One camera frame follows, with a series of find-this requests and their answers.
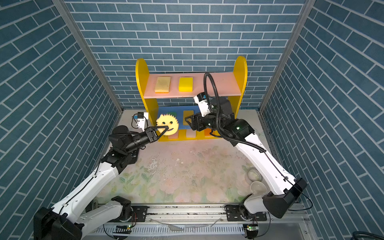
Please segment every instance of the pink shelf board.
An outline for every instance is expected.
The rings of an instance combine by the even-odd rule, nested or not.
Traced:
[[[240,96],[241,92],[237,85],[235,76],[230,73],[211,73],[215,80],[219,96]],[[157,77],[170,76],[169,93],[155,93]],[[193,91],[179,92],[179,78],[193,77]],[[204,91],[203,86],[204,73],[170,73],[170,74],[150,74],[144,98],[189,98]],[[214,96],[211,82],[207,78],[207,90],[210,96]]]

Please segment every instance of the robotic arm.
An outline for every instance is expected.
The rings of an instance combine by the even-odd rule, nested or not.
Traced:
[[[210,103],[206,88],[207,77],[211,80],[216,104]],[[262,197],[264,206],[272,215],[281,218],[303,192],[307,183],[301,178],[295,179],[263,148],[260,139],[245,120],[235,119],[229,100],[218,96],[214,80],[209,73],[204,75],[204,92],[194,99],[200,113],[185,118],[192,130],[202,131],[209,128],[212,135],[213,131],[217,130],[220,136],[214,136],[224,138],[244,153],[271,189],[270,193]],[[165,129],[160,135],[156,133],[159,128]],[[131,202],[120,196],[86,214],[82,212],[97,193],[128,164],[136,163],[139,149],[157,141],[167,130],[168,126],[147,127],[141,133],[131,132],[126,126],[113,129],[109,136],[113,147],[100,160],[96,169],[50,209],[43,207],[35,214],[34,239],[80,240],[112,219],[131,221]],[[240,204],[240,211],[245,219],[258,212],[256,201],[257,199],[250,196]]]

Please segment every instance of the floral tabletop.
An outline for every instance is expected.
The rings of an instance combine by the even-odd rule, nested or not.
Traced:
[[[250,193],[245,173],[251,167],[224,139],[156,142],[96,198],[100,204],[118,195],[132,203],[238,202]]]

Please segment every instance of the yellow smiley face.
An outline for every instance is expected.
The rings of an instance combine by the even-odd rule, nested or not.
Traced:
[[[168,130],[164,135],[172,135],[177,132],[179,129],[179,122],[173,115],[169,114],[161,114],[160,117],[156,120],[157,126],[168,126]],[[164,131],[163,128],[158,128],[157,129],[160,133]]]

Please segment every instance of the brick wallpaper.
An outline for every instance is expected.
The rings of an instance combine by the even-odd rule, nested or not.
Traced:
[[[317,0],[264,112],[284,166],[309,183],[319,239],[384,235],[383,12]]]
[[[125,108],[143,108],[135,63],[151,73],[233,71],[248,63],[242,108],[258,108],[305,0],[66,1]],[[162,99],[160,106],[192,104]]]
[[[117,110],[50,0],[0,1],[0,239],[87,176]]]

